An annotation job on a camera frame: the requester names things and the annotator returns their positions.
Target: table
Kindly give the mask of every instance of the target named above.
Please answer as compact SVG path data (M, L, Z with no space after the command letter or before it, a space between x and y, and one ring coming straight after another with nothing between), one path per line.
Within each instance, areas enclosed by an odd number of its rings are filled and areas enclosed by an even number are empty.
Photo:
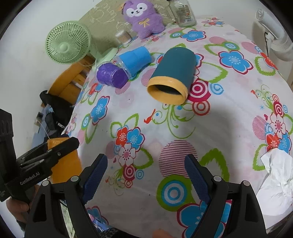
M83 167L99 153L108 157L86 204L89 213L142 238L158 228L189 238L206 204L187 176L185 155L194 154L225 181L250 181L257 192L267 174L260 156L275 147L291 151L293 94L264 52L216 17L198 19L195 27L169 25L118 54L142 45L153 62L122 89L99 84L94 72L89 74L66 132L80 141ZM197 60L188 100L179 106L162 104L146 90L172 47L189 48ZM230 206L227 201L216 237ZM268 228L283 217L264 218Z

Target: white flower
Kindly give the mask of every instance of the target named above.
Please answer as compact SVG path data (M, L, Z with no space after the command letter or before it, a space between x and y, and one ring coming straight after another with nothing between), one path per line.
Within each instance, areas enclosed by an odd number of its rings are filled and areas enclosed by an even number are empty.
M133 164L133 159L136 157L135 148L131 148L130 143L126 143L124 147L121 147L118 152L119 160L121 166L130 166Z
M284 124L283 118L281 117L280 114L271 114L271 122L270 126L271 128L273 128L274 132L277 134L277 136L282 139L283 135L282 134L286 134L286 126Z

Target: purple cup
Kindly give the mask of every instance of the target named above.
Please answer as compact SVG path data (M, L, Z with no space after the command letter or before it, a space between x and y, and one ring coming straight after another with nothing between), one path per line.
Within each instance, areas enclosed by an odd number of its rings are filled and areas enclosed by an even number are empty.
M97 80L109 86L121 89L128 81L126 72L111 62L100 65L97 69Z

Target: yellow rim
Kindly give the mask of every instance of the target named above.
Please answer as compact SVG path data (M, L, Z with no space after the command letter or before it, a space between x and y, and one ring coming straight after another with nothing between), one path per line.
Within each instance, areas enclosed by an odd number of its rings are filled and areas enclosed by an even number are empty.
M170 94L161 91L157 85L164 85L177 90L180 94ZM157 101L171 105L181 105L185 102L188 96L188 89L178 79L168 76L156 76L149 80L147 86L148 93Z

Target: silver screw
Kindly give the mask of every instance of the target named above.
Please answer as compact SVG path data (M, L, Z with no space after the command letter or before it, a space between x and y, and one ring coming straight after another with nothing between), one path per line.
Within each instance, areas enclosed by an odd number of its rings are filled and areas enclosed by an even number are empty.
M222 180L222 178L220 176L214 176L214 180L217 182L220 182Z
M49 184L49 180L45 180L44 182L42 182L43 186L47 186Z
M243 184L244 184L245 186L247 186L247 187L250 186L250 182L248 182L247 180L244 180L244 181L243 181Z
M72 182L76 182L78 180L78 176L72 176L70 180Z

